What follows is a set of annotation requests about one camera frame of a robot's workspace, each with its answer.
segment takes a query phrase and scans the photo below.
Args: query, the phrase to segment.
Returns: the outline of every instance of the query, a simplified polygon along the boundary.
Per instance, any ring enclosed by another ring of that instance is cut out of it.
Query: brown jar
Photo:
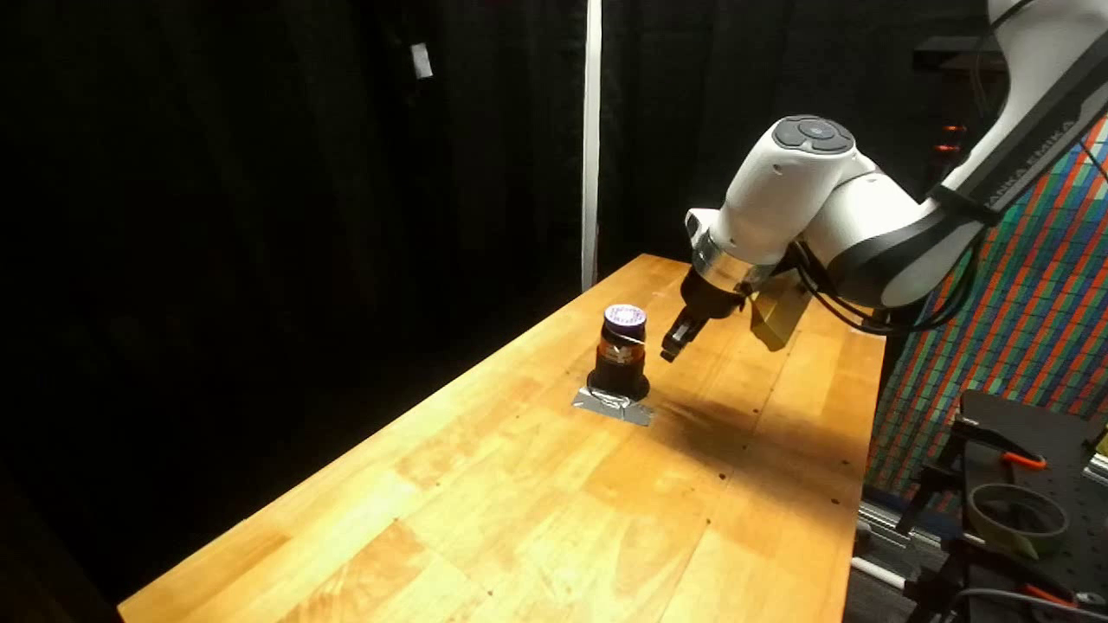
[[[590,374],[593,390],[646,397],[652,382],[645,374],[646,362],[646,313],[636,304],[609,304],[604,313],[604,328],[594,341],[594,370]]]

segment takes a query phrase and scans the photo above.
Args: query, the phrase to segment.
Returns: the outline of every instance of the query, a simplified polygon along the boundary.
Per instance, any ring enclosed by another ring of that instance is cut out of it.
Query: black curtain
[[[607,0],[607,271],[645,248],[684,259],[684,208],[716,208],[781,115],[848,126],[922,197],[943,103],[914,48],[976,32],[972,16],[980,7],[964,0]]]
[[[552,0],[0,7],[0,459],[112,600],[567,294],[579,62]]]

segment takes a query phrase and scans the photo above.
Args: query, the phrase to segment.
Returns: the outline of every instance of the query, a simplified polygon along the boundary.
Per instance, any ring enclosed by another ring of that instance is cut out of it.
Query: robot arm
[[[1108,111],[1103,0],[990,0],[990,16],[1006,58],[1003,111],[922,204],[842,126],[795,115],[758,137],[721,210],[684,213],[692,271],[684,313],[660,341],[665,361],[707,319],[743,300],[754,300],[754,319],[763,304],[795,322],[802,309],[771,300],[795,294],[795,285],[869,313],[929,298],[980,231]],[[799,273],[793,287],[781,287],[787,271]]]

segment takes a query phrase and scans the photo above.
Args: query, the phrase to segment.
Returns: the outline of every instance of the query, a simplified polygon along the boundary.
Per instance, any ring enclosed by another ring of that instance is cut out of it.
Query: wood grain
[[[636,256],[120,603],[126,618],[842,618],[883,338],[809,309],[658,358],[684,264]],[[655,408],[572,405],[646,309]]]

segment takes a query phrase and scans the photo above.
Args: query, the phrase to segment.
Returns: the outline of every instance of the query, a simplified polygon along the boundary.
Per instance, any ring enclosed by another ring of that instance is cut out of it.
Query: wooden table
[[[636,256],[120,603],[126,618],[842,618],[883,338],[809,309],[658,358],[684,264]],[[576,408],[646,309],[655,420]]]

